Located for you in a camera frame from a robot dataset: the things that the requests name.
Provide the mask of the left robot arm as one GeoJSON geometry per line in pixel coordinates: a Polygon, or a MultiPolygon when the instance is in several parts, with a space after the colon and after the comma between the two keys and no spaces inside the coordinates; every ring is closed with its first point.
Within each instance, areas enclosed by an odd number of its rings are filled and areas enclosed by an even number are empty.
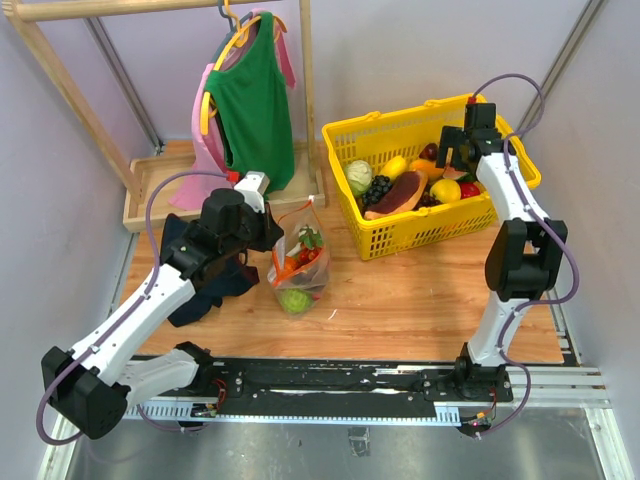
{"type": "Polygon", "coordinates": [[[268,202],[255,187],[218,189],[199,219],[160,255],[140,287],[93,333],[41,360],[45,393],[36,420],[51,406],[80,435],[109,433],[132,407],[173,389],[200,396],[214,383],[213,359],[190,342],[152,360],[129,361],[158,326],[222,274],[246,250],[265,252],[282,237],[268,202]]]}

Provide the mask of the yellow plastic shopping basket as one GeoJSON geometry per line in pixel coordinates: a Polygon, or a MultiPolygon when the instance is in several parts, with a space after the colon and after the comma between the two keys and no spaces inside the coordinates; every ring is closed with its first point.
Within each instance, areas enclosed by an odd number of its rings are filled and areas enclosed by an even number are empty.
{"type": "Polygon", "coordinates": [[[369,221],[363,218],[344,175],[346,165],[355,160],[364,160],[379,172],[397,155],[408,161],[417,159],[428,143],[440,140],[444,126],[464,125],[469,97],[463,94],[428,100],[412,108],[389,113],[375,111],[323,126],[339,205],[362,259],[470,234],[487,228],[497,219],[489,193],[482,191],[453,204],[369,221]]]}

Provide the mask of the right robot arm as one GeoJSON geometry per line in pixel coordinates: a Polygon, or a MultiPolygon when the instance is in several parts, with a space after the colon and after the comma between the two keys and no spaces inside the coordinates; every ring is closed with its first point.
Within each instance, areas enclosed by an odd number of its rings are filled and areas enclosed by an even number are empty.
{"type": "Polygon", "coordinates": [[[510,139],[496,126],[496,107],[469,98],[461,127],[441,131],[438,165],[473,173],[501,223],[485,262],[489,301],[480,326],[445,380],[465,400],[511,398],[506,354],[523,316],[555,285],[568,230],[538,205],[510,139]]]}

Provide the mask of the dark purple toy fig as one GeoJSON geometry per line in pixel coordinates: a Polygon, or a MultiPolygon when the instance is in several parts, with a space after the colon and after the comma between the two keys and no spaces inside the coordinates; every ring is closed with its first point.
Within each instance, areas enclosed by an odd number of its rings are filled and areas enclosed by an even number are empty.
{"type": "Polygon", "coordinates": [[[439,147],[436,143],[428,143],[420,152],[419,157],[429,161],[436,161],[438,158],[439,147]]]}

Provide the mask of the clear zip top bag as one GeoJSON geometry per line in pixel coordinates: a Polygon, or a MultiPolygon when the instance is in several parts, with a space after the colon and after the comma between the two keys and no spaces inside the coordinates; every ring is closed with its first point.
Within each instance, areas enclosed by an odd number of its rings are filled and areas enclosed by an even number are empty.
{"type": "Polygon", "coordinates": [[[300,316],[322,298],[330,277],[328,240],[314,197],[282,215],[276,224],[283,236],[272,249],[267,280],[281,308],[300,316]]]}

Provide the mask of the toy cherry bunch with leaves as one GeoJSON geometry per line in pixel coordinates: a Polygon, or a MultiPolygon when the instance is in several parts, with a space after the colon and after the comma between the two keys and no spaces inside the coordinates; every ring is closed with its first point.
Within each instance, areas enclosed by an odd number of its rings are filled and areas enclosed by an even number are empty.
{"type": "Polygon", "coordinates": [[[304,266],[319,256],[324,240],[319,230],[314,230],[311,226],[305,226],[299,231],[300,251],[297,260],[300,266],[304,266]]]}

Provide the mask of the green toy cabbage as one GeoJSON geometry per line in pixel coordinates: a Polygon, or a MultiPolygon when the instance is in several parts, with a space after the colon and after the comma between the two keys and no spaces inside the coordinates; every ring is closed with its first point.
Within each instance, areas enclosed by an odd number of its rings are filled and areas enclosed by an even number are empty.
{"type": "Polygon", "coordinates": [[[291,315],[303,314],[314,304],[312,295],[301,289],[282,290],[278,300],[284,311],[291,315]]]}

